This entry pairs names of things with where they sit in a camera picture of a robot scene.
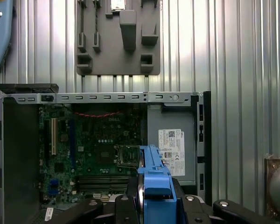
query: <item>barcode sticker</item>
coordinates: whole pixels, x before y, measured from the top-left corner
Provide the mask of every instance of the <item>barcode sticker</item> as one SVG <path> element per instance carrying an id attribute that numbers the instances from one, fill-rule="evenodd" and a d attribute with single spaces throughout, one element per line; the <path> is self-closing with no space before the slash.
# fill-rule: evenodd
<path id="1" fill-rule="evenodd" d="M 53 216 L 53 210 L 54 208 L 47 208 L 46 216 L 45 216 L 45 221 L 49 221 L 52 216 Z"/>
<path id="2" fill-rule="evenodd" d="M 184 132 L 181 129 L 159 130 L 159 149 L 171 175 L 185 176 Z"/>

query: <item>green circuit board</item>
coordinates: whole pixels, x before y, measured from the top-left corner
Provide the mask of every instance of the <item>green circuit board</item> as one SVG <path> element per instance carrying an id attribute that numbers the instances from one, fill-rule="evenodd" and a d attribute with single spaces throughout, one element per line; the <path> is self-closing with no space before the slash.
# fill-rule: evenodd
<path id="1" fill-rule="evenodd" d="M 125 192 L 143 143 L 138 110 L 93 115 L 43 105 L 39 117 L 43 203 L 78 203 L 90 196 L 107 201 Z"/>

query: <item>ribbed metal panel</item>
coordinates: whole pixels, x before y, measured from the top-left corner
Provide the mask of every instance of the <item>ribbed metal panel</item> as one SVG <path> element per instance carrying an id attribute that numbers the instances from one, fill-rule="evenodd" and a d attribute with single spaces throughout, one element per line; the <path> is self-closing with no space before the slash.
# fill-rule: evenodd
<path id="1" fill-rule="evenodd" d="M 280 156 L 280 0 L 162 0 L 158 76 L 76 74 L 76 1 L 17 0 L 0 83 L 60 92 L 212 91 L 213 199 L 264 209 L 263 159 Z"/>

